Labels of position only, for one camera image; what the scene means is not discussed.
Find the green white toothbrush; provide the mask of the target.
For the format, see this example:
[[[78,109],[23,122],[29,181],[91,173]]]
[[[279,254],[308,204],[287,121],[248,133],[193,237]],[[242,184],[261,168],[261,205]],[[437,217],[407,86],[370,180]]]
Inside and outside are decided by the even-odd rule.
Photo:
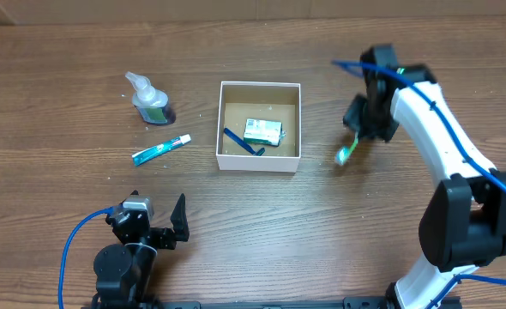
[[[350,146],[343,146],[335,155],[334,161],[339,166],[344,166],[349,158],[351,157],[353,151],[358,145],[358,132],[354,134],[353,142]]]

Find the blue disposable razor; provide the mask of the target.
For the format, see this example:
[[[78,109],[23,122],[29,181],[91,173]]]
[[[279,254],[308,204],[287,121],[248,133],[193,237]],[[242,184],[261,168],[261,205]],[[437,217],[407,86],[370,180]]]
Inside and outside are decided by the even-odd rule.
[[[265,153],[265,148],[260,148],[259,150],[254,150],[245,140],[237,136],[228,128],[223,130],[224,134],[231,138],[235,143],[237,143],[240,147],[245,149],[248,153],[254,156],[261,156]]]

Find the green white soap packet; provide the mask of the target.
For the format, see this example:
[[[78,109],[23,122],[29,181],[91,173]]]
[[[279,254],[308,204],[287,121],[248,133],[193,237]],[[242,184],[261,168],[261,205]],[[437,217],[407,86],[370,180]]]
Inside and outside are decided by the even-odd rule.
[[[244,141],[279,147],[286,132],[278,121],[248,118],[244,128]]]

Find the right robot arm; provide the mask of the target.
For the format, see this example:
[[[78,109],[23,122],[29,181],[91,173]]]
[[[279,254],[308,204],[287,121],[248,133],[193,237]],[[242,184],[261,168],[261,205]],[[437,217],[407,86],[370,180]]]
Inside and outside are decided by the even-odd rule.
[[[374,45],[359,61],[334,65],[364,80],[343,117],[354,143],[389,142],[398,128],[429,168],[434,194],[419,223],[422,253],[383,296],[352,296],[345,308],[459,308],[450,292],[464,281],[506,286],[477,270],[506,256],[506,172],[471,142],[428,66],[400,64],[391,45]]]

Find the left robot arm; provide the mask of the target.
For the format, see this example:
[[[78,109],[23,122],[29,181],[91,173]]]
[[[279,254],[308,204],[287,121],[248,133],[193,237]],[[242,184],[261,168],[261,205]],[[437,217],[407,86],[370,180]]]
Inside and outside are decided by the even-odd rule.
[[[133,191],[105,218],[119,242],[100,250],[93,261],[97,280],[92,308],[165,307],[147,294],[148,283],[158,251],[189,240],[185,195],[172,211],[171,227],[152,227],[153,216],[151,198]]]

